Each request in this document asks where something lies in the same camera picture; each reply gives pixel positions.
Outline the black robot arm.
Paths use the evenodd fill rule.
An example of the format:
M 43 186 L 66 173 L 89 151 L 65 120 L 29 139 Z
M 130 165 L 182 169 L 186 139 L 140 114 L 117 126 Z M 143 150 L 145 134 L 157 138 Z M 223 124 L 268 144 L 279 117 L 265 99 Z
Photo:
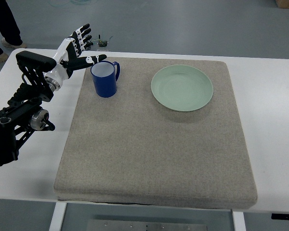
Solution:
M 44 73 L 53 70 L 56 61 L 29 51 L 18 53 L 16 60 L 23 83 L 8 101 L 8 107 L 0 110 L 0 166 L 16 161 L 19 149 L 35 131 L 55 129 L 41 104 L 53 97 Z

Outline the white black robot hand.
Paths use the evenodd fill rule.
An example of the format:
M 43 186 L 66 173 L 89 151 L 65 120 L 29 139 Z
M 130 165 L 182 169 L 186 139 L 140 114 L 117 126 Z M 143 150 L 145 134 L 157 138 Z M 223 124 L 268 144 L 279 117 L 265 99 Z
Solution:
M 63 85 L 63 81 L 69 79 L 74 71 L 91 67 L 107 58 L 105 54 L 96 56 L 81 55 L 92 45 L 90 32 L 89 24 L 81 26 L 65 38 L 56 50 L 53 57 L 56 66 L 45 74 L 45 80 L 52 91 L 59 90 Z

